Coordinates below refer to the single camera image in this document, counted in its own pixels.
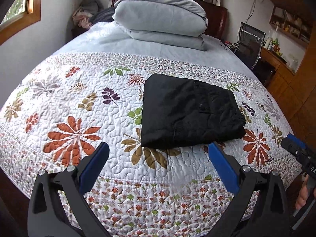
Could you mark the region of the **person's right hand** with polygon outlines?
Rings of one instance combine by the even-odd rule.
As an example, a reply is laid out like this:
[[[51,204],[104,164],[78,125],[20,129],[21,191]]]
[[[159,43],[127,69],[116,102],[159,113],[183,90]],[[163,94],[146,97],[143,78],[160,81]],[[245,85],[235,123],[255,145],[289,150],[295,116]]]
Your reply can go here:
[[[295,204],[296,210],[300,210],[301,207],[304,207],[306,204],[306,201],[309,197],[309,191],[307,188],[308,177],[309,177],[309,175],[307,175],[305,177],[303,184],[302,184],[302,187],[300,189],[298,198],[296,199],[296,204]]]

